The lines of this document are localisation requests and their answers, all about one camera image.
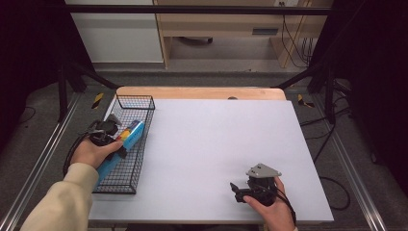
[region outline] gray floor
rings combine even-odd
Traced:
[[[231,39],[215,38],[212,44],[202,41],[177,39],[170,67],[164,69],[155,64],[126,64],[126,71],[120,65],[100,65],[100,74],[120,85],[131,86],[243,86],[270,87],[282,83],[294,76],[302,68],[289,66],[286,69],[278,67],[276,58],[271,52],[267,39]],[[105,111],[113,90],[108,90],[86,78],[89,84],[85,93],[81,93],[78,108],[75,111],[68,129],[64,131],[54,155],[50,158],[47,168],[38,181],[33,196],[28,200],[27,208],[21,216],[24,220],[38,201],[54,182],[62,179],[62,164],[64,155],[75,140],[78,131],[96,117],[101,117]],[[305,102],[314,102],[320,95],[308,95],[304,87],[308,80],[297,83],[286,90],[289,100],[298,116],[299,122],[321,117],[317,108],[310,108],[297,103],[301,93]],[[101,105],[91,110],[95,95],[105,92]],[[33,92],[27,100],[27,108],[15,130],[13,138],[0,155],[0,216],[4,216],[23,187],[25,180],[41,154],[42,148],[57,126],[58,92],[55,84]],[[346,108],[345,100],[339,100],[336,110]],[[302,127],[312,157],[314,157],[324,138],[312,139],[327,133],[324,122]],[[370,197],[382,217],[388,230],[408,230],[408,199],[399,189],[393,176],[386,167],[374,165],[370,159],[370,149],[362,139],[360,131],[349,115],[339,115],[335,132],[341,138],[346,152],[356,166]],[[332,210],[335,221],[320,225],[300,225],[300,230],[371,230],[361,209],[361,202],[354,195],[346,173],[339,161],[336,148],[331,139],[324,147],[316,168],[320,176],[331,177],[341,182],[351,194],[350,206],[343,210]],[[342,207],[346,204],[344,191],[338,186],[323,180],[322,185],[330,204]],[[90,227],[110,227],[109,223],[92,222]]]

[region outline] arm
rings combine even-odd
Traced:
[[[72,156],[64,180],[50,188],[21,230],[87,230],[91,193],[98,179],[96,168],[120,146],[119,141],[102,147],[88,139],[82,141]]]
[[[285,187],[279,177],[275,177],[275,183],[276,187],[282,193],[285,193]],[[243,199],[262,216],[270,231],[297,231],[293,223],[291,210],[280,198],[277,197],[275,202],[268,207],[247,195]]]

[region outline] metal rail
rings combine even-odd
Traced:
[[[201,13],[201,14],[278,14],[331,15],[347,10],[332,8],[249,7],[249,6],[152,6],[152,5],[45,5],[46,10],[69,13]]]
[[[323,103],[321,97],[317,97],[315,94],[312,94],[312,97],[313,101],[317,105],[320,114],[324,116]],[[327,130],[330,130],[329,122],[327,120],[325,121]],[[354,195],[356,196],[360,204],[360,207],[367,220],[367,223],[370,226],[370,229],[372,231],[386,231],[387,227],[385,226],[382,217],[378,213],[378,210],[375,207],[375,204],[372,201],[371,196],[366,188],[366,185],[364,184],[363,180],[360,177],[360,174],[357,172],[354,164],[352,164],[347,154],[347,151],[344,148],[342,140],[340,139],[339,134],[336,132],[336,130],[333,132],[332,136],[333,147],[335,148],[336,153],[338,154],[339,161],[344,169],[345,176],[347,177],[348,182],[350,183],[351,189],[353,189],[354,191]]]
[[[66,125],[71,120],[80,98],[81,98],[80,93],[73,94],[72,99],[68,106],[69,110],[64,120],[62,122],[59,122],[55,127],[53,134],[51,135],[50,139],[48,140],[48,143],[45,145],[44,149],[39,155],[36,165],[34,166],[33,170],[28,176],[26,182],[24,183],[24,186],[20,190],[20,193],[15,199],[12,207],[2,218],[0,223],[0,231],[14,230],[15,226],[18,223],[18,220],[20,219],[25,207],[27,206],[27,203],[29,202],[34,192],[34,189],[36,188],[39,182],[39,178],[44,173],[45,168],[54,153],[55,148],[60,142],[61,136],[64,133]]]

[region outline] floor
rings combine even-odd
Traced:
[[[162,64],[96,64],[95,66],[105,78],[119,85],[135,86],[271,87],[304,69],[304,67],[295,66],[305,64],[296,55],[293,55],[295,65],[290,64],[287,68],[280,68],[276,56],[271,51],[267,38],[215,38],[211,44],[203,40],[178,38],[174,40],[167,69]],[[102,115],[104,112],[101,110],[91,111],[85,115],[80,112],[88,108],[89,102],[93,101],[100,90],[106,93],[107,98],[114,93],[89,78],[85,80],[89,87],[81,96],[81,103],[74,115],[78,117],[77,119]],[[288,100],[293,102],[300,123],[322,117],[319,110],[321,94],[308,94],[305,89],[308,81],[305,79],[285,90]],[[46,159],[48,166],[41,173],[42,177],[34,182],[37,186],[33,186],[33,191],[25,200],[24,206],[27,209],[18,214],[21,220],[24,220],[34,208],[49,186],[61,180],[60,168],[64,162],[64,153],[80,128],[73,129],[75,125],[71,124],[71,129],[58,137],[64,145],[59,144],[56,150],[43,149],[49,138],[54,136],[53,131],[58,126],[58,108],[51,107],[51,105],[58,105],[56,95],[56,85],[48,86],[30,95],[27,100],[27,110],[21,116],[21,123],[13,134],[14,139],[0,156],[0,192],[2,192],[0,216],[3,218],[10,208],[15,208],[13,202],[21,189],[23,194],[26,193],[24,190],[30,190],[30,187],[25,184],[26,179],[44,151],[60,154],[51,155]],[[303,97],[303,103],[299,103],[299,95]],[[345,111],[338,114],[336,128],[316,162],[320,176],[330,177],[342,184],[340,186],[326,179],[321,181],[329,203],[333,206],[332,213],[335,221],[321,225],[301,225],[300,230],[408,230],[406,195],[399,189],[386,167],[371,162],[370,148],[362,138],[352,114],[346,109],[347,101],[339,92],[335,93],[335,98],[339,99],[336,102],[336,110],[345,109]],[[302,126],[312,158],[316,158],[323,147],[331,127],[324,120]],[[344,166],[346,162],[342,160],[344,155],[350,159],[355,169],[350,170]],[[357,172],[363,188],[355,187],[354,171]],[[343,209],[342,207],[347,205],[346,192],[350,195],[350,203]],[[358,194],[360,192],[367,193],[369,198],[363,197],[362,200],[361,195]],[[378,214],[380,222],[369,221],[369,218],[372,218],[367,217],[369,212],[374,212],[370,216]],[[112,224],[91,222],[89,230],[101,230],[111,226]],[[121,229],[124,229],[123,225],[116,228],[116,230]]]

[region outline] blue tool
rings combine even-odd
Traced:
[[[135,143],[141,138],[144,130],[144,123],[142,121],[134,120],[117,138],[117,141],[123,141],[123,147],[126,152],[135,145]],[[104,162],[97,169],[99,173],[99,178],[96,183],[98,186],[106,176],[116,167],[121,159],[124,159],[126,155],[115,152],[110,154]]]

